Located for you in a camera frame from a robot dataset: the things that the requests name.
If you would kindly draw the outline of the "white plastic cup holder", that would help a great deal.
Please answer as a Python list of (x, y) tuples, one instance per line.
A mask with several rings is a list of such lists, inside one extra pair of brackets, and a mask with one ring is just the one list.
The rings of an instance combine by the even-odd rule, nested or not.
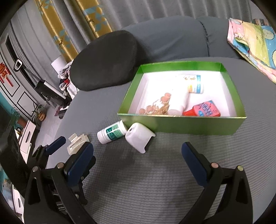
[(149, 143), (150, 139), (155, 136), (155, 133), (149, 128), (136, 122), (132, 124), (127, 131), (125, 139), (139, 153), (144, 154), (146, 152), (146, 145)]

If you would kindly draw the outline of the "white tube bottle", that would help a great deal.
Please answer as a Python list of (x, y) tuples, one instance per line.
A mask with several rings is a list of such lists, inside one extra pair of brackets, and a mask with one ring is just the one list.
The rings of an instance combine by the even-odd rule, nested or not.
[(175, 92), (171, 95), (167, 114), (172, 116), (182, 116), (189, 102), (188, 92)]

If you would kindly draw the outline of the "amber hair clip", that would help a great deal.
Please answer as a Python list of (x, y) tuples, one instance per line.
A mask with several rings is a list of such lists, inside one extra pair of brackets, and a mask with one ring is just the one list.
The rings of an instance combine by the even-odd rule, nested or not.
[(160, 99), (154, 101), (151, 105), (145, 108), (140, 108), (138, 114), (140, 115), (167, 115), (169, 109), (171, 94), (165, 93)]

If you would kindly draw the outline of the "clear square glass bottle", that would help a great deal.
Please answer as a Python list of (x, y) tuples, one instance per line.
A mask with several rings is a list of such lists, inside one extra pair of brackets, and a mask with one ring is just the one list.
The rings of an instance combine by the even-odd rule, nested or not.
[(76, 154), (85, 142), (90, 142), (88, 136), (85, 134), (78, 136), (76, 133), (74, 133), (68, 139), (71, 142), (67, 147), (69, 155)]

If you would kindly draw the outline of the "red door ornament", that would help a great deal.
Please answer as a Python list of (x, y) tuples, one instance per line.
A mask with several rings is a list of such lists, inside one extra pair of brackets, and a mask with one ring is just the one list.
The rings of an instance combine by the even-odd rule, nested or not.
[(11, 75), (10, 71), (8, 70), (7, 66), (4, 63), (0, 63), (0, 80), (1, 82), (8, 83), (11, 87), (14, 87), (13, 83), (9, 79), (9, 75)]

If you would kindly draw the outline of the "black round cushion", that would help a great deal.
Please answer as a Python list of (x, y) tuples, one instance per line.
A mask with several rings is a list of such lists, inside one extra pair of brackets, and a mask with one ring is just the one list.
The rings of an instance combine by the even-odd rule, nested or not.
[(137, 49), (137, 40), (128, 31), (105, 34), (76, 56), (71, 64), (70, 79), (83, 91), (125, 84), (134, 77)]

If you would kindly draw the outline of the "white bottle blue cap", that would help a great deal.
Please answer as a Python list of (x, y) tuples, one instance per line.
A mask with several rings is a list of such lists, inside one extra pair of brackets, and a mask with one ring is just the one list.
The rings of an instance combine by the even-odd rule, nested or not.
[(204, 92), (201, 75), (188, 74), (184, 76), (189, 93), (202, 94)]

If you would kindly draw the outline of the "colourful cartoon blanket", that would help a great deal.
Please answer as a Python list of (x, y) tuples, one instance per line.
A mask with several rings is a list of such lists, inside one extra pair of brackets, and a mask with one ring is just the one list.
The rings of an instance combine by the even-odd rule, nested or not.
[(228, 43), (275, 83), (275, 31), (265, 20), (228, 19)]

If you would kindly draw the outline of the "white drawer cabinet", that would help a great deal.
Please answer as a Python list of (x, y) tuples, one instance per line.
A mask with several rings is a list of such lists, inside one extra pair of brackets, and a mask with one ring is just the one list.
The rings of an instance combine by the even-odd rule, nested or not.
[(28, 154), (30, 151), (30, 147), (31, 147), (31, 140), (33, 137), (33, 134), (36, 130), (36, 125), (34, 123), (32, 123), (31, 121), (27, 122), (27, 125), (25, 126), (22, 136), (20, 138), (19, 141), (19, 145), (20, 145), (20, 151)]

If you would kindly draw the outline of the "red pink bottle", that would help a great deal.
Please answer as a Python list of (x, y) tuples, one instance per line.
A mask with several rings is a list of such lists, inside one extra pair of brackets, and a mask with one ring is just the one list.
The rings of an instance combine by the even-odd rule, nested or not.
[(183, 112), (183, 116), (220, 117), (221, 113), (212, 100), (194, 105), (192, 109)]

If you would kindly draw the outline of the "green cardboard box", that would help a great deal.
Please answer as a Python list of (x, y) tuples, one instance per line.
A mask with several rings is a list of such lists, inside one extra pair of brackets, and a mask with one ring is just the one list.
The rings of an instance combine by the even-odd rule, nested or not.
[[(212, 100), (220, 117), (140, 115), (165, 93), (189, 92), (184, 76), (201, 75), (204, 92), (189, 93), (185, 111)], [(236, 87), (220, 62), (175, 61), (141, 65), (124, 97), (118, 116), (126, 126), (140, 123), (154, 132), (178, 134), (231, 135), (246, 119)]]

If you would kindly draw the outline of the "black tripod stand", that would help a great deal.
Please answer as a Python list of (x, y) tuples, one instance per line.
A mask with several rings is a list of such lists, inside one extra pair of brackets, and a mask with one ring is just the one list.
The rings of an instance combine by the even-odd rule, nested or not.
[(17, 58), (17, 60), (15, 61), (13, 70), (15, 72), (25, 70), (27, 73), (29, 73), (36, 81), (34, 87), (35, 91), (46, 97), (47, 101), (51, 100), (52, 102), (62, 107), (67, 107), (72, 101), (70, 97), (64, 96), (51, 84), (33, 74), (19, 58)]

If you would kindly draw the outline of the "grey and gold curtain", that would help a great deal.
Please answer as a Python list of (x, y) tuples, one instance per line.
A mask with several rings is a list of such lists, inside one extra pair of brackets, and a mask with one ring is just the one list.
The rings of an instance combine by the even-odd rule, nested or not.
[(6, 31), (16, 57), (58, 86), (52, 62), (70, 61), (95, 38), (128, 25), (170, 16), (250, 21), (250, 1), (26, 1)]

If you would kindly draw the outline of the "small potted plant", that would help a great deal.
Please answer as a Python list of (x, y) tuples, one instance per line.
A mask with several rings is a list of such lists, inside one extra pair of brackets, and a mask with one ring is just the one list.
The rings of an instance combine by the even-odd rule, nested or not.
[(32, 111), (32, 121), (43, 122), (46, 119), (47, 110), (42, 105), (37, 105), (36, 108)]

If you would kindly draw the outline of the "white bottle green label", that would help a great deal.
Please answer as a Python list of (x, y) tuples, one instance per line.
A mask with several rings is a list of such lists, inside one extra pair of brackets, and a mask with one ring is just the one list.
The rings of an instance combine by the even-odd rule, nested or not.
[(100, 130), (97, 133), (97, 138), (99, 142), (104, 145), (112, 141), (118, 140), (121, 137), (124, 137), (126, 133), (127, 128), (121, 120)]

